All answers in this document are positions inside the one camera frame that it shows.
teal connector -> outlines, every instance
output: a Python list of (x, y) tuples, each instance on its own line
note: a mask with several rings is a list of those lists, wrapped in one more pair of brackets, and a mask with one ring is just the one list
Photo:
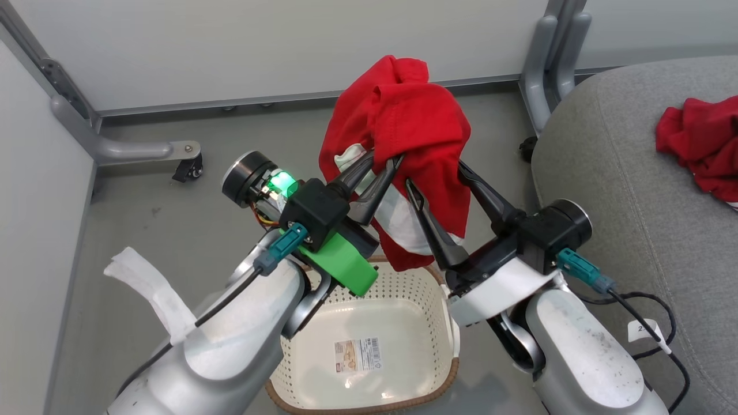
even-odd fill
[(261, 268), (261, 275), (269, 275), (277, 268), (279, 261), (296, 250), (305, 238), (308, 230), (299, 223), (293, 224), (276, 241), (269, 245), (269, 249), (254, 260), (254, 267)]
[(560, 270), (582, 280), (600, 294), (607, 293), (610, 288), (615, 286), (615, 282), (610, 277), (602, 275), (598, 267), (569, 248), (559, 252), (556, 265)]

white partition panel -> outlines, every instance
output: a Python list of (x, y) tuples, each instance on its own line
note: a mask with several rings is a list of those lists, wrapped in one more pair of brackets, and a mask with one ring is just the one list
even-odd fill
[(736, 0), (587, 0), (577, 68), (738, 54)]
[(345, 89), (383, 55), (519, 74), (548, 0), (11, 0), (105, 115)]
[(92, 158), (0, 27), (0, 414), (42, 414)]

green led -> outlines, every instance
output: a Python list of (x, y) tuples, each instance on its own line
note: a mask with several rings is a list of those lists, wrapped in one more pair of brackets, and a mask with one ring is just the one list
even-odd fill
[(269, 179), (269, 182), (266, 185), (273, 191), (278, 191), (278, 193), (283, 194), (285, 197), (290, 197), (297, 189), (296, 187), (293, 187), (292, 189), (290, 188), (294, 183), (295, 180), (292, 179), (292, 176), (290, 176), (289, 173), (286, 171), (280, 171), (274, 177)]

perforated basket side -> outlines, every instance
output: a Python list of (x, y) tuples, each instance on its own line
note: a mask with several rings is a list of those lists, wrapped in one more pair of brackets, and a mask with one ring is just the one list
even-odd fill
[[(266, 384), (266, 390), (277, 406), (291, 414), (374, 414), (378, 412), (397, 411), (411, 406), (422, 405), (437, 399), (453, 383), (458, 370), (458, 358), (454, 356), (453, 328), (445, 306), (445, 298), (440, 285), (444, 283), (440, 275), (431, 267), (425, 267), (426, 273), (420, 277), (410, 272), (395, 272), (384, 257), (374, 257), (371, 262), (379, 266), (377, 282), (363, 298), (355, 298), (346, 288), (337, 287), (326, 299), (326, 304), (348, 303), (372, 299), (405, 299), (412, 301), (424, 313), (427, 330), (430, 333), (433, 350), (434, 379), (430, 392), (422, 397), (407, 399), (386, 405), (365, 408), (346, 408), (332, 410), (307, 409), (296, 397), (295, 384), (292, 379), (291, 344), (282, 339), (284, 358)], [(308, 272), (313, 288), (320, 281), (316, 272)]]

plastic basket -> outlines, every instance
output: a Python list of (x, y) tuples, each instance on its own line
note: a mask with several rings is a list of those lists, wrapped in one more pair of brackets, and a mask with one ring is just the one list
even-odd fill
[[(266, 391), (283, 410), (397, 411), (437, 399), (456, 378), (459, 329), (443, 279), (429, 267), (395, 272), (384, 257), (370, 261), (379, 277), (363, 298), (337, 287), (301, 332), (282, 339)], [(308, 277), (315, 287), (318, 274)]]

